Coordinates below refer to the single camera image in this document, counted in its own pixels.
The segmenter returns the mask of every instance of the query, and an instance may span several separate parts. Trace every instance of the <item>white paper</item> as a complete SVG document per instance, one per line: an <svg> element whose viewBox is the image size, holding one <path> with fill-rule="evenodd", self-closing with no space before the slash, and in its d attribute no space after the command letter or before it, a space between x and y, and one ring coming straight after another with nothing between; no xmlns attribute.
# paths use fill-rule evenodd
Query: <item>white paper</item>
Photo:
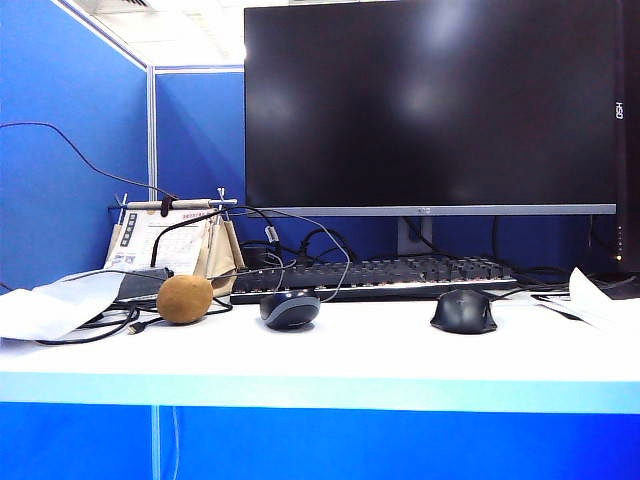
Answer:
<svg viewBox="0 0 640 480"><path fill-rule="evenodd" d="M106 272L0 296L0 337L56 340L102 313L118 295L124 275Z"/></svg>
<svg viewBox="0 0 640 480"><path fill-rule="evenodd" d="M115 246L104 268L140 270L149 268L153 244L167 227L196 218L212 210L128 210ZM193 274L206 233L206 221L165 233L158 244L156 267L167 267L176 274Z"/></svg>
<svg viewBox="0 0 640 480"><path fill-rule="evenodd" d="M549 301L554 309L576 315L604 332L640 335L640 298L613 300L577 268L569 279L569 298L549 297Z"/></svg>

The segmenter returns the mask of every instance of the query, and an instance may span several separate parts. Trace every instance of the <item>white desk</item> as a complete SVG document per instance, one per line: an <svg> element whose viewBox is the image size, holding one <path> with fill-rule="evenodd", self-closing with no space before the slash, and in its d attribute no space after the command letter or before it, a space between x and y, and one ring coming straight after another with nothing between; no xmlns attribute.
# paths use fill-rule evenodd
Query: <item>white desk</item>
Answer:
<svg viewBox="0 0 640 480"><path fill-rule="evenodd" d="M638 338L518 301L496 332L428 322L435 302L323 304L313 329L264 327L256 305L92 344L2 340L0 401L640 413Z"/></svg>

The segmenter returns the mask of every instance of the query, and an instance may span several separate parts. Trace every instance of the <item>monitor stand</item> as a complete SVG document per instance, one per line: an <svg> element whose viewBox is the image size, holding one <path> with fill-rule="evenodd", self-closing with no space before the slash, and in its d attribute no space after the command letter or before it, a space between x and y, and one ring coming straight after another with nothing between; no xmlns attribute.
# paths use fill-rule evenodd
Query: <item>monitor stand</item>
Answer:
<svg viewBox="0 0 640 480"><path fill-rule="evenodd" d="M432 217L410 217L409 220L420 229L424 238L433 241ZM403 255L424 255L431 253L431 248L424 243L402 217L398 217L398 257Z"/></svg>

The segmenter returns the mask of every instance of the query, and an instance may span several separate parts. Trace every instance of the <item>mouse cable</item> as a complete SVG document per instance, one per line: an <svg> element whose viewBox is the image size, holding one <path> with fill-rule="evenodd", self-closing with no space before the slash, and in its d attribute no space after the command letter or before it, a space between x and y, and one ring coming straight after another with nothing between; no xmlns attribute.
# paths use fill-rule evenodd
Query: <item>mouse cable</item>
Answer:
<svg viewBox="0 0 640 480"><path fill-rule="evenodd" d="M47 122L8 122L8 123L0 123L0 129L3 128L10 128L10 127L20 127L20 126L38 126L38 127L47 127L52 129L53 131L55 131L58 135L60 135L60 137L62 137L62 139L73 149L74 152L76 152L76 154L78 154L78 156L80 157L80 159L94 172L97 172L101 175L104 175L106 177L109 178L113 178L114 180L119 180L121 182L124 183L128 183L131 185L135 185L138 187L143 187L143 188L147 188L147 189L151 189L151 190L155 190L157 192L163 193L164 195L168 196L168 197L172 197L172 198L178 198L176 195L167 192L166 190L163 190L162 188L159 187L154 187L153 185L149 185L143 182L137 182L135 180L130 180L128 178L125 177L120 177L118 175L114 175L112 173L109 173L105 170L102 170L98 167L96 167L93 163L91 163L87 157L85 157L82 152L78 149L78 147L75 146L75 144L69 139L69 137L67 137L64 133L62 133L62 131L56 127L55 125L51 124L51 123L47 123Z"/></svg>
<svg viewBox="0 0 640 480"><path fill-rule="evenodd" d="M320 300L320 302L324 303L324 302L330 302L331 300L333 300L336 295L338 295L338 292L340 291L340 288L342 288L342 284L344 283L344 279L347 276L347 273L349 272L349 269L351 268L351 258L349 257L349 254L347 253L347 251L342 247L342 245L340 245L340 243L335 239L335 237L333 235L331 235L331 232L329 232L329 230L327 229L327 227L325 227L323 224L321 224L320 222L317 222L316 220L313 220L309 217L303 217L302 215L294 215L293 213L287 213L287 212L283 212L281 210L277 210L275 208L261 208L258 209L261 210L263 212L273 212L273 213L277 213L278 215L283 215L285 217L290 217L290 218L297 218L299 220L304 220L305 222L309 222L312 223L314 225L316 225L317 227L319 227L324 233L325 235L327 235L329 237L329 239L335 244L335 246L338 248L338 250L340 250L342 252L342 254L345 257L345 267L344 267L344 271L342 272L342 276L340 277L340 280L338 280L338 284L336 285L336 287L333 289L333 293L331 295L329 295L327 298Z"/></svg>

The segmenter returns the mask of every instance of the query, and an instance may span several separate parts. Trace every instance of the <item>ceiling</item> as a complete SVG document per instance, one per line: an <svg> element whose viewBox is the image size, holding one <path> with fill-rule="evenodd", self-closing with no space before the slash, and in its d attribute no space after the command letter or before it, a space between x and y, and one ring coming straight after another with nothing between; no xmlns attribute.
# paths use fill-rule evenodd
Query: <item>ceiling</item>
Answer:
<svg viewBox="0 0 640 480"><path fill-rule="evenodd" d="M288 0L69 0L145 62L241 65L243 9ZM319 3L291 0L291 3Z"/></svg>

